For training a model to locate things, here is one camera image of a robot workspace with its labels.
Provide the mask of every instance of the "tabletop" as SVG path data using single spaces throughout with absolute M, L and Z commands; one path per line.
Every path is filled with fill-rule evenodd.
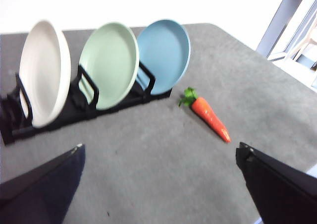
M 86 144 L 65 224 L 253 223 L 259 217 L 235 163 L 240 141 L 306 171 L 317 161 L 317 95 L 211 24 L 185 25 L 192 54 L 170 98 L 1 144 L 1 181 Z M 142 29 L 134 28 L 138 35 Z M 72 77 L 91 30 L 65 31 Z M 15 86 L 26 34 L 1 35 L 1 95 Z M 224 143 L 188 108 L 197 89 L 226 125 Z

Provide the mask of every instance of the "white plate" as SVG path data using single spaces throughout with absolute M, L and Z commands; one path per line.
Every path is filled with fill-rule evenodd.
M 70 83 L 70 53 L 62 31 L 48 21 L 37 23 L 26 38 L 20 78 L 31 103 L 34 127 L 43 127 L 59 115 Z M 21 105 L 28 116 L 20 92 Z

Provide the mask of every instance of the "black dish rack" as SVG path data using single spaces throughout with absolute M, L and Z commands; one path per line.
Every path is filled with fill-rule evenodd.
M 15 89 L 7 94 L 6 98 L 0 98 L 0 131 L 4 144 L 7 145 L 13 143 L 17 139 L 31 137 L 41 132 L 56 130 L 78 121 L 90 120 L 103 114 L 113 113 L 135 105 L 149 103 L 152 100 L 168 98 L 172 89 L 163 94 L 151 95 L 156 79 L 142 63 L 139 64 L 139 67 L 150 79 L 148 87 L 143 90 L 139 83 L 135 81 L 128 95 L 119 104 L 110 109 L 97 110 L 96 105 L 99 98 L 99 89 L 85 69 L 79 65 L 77 76 L 70 83 L 62 111 L 52 123 L 41 128 L 32 126 L 33 115 L 31 103 L 19 75 L 16 74 Z M 87 102 L 86 97 L 79 89 L 79 81 L 82 76 L 86 78 L 87 82 L 94 90 L 94 97 L 90 103 Z M 20 91 L 22 92 L 28 107 L 28 117 L 25 117 L 21 106 Z

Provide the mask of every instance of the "orange carrot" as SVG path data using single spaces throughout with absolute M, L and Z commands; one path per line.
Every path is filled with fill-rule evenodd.
M 180 100 L 179 106 L 183 103 L 186 106 L 191 107 L 191 109 L 202 118 L 210 127 L 213 129 L 225 142 L 230 142 L 230 136 L 227 128 L 215 115 L 212 108 L 208 102 L 202 98 L 198 97 L 195 90 L 188 87 L 184 91 L 185 97 Z

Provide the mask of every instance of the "window frame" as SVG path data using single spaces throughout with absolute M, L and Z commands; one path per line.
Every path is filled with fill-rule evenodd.
M 284 32 L 285 28 L 288 25 L 288 22 L 293 17 L 294 13 L 296 12 L 297 8 L 299 7 L 302 0 L 282 0 L 280 6 L 278 7 L 272 21 L 270 22 L 266 32 L 264 33 L 256 51 L 263 55 L 264 57 L 268 58 L 270 53 L 272 52 L 274 46 L 276 45 L 278 39 L 281 37 L 282 33 Z M 308 14 L 304 18 L 304 21 L 309 21 L 310 17 Z M 295 42 L 299 33 L 301 33 L 301 27 L 305 27 L 306 23 L 302 22 L 294 36 L 292 37 L 291 41 L 286 47 L 285 51 L 288 51 L 292 46 L 292 43 Z

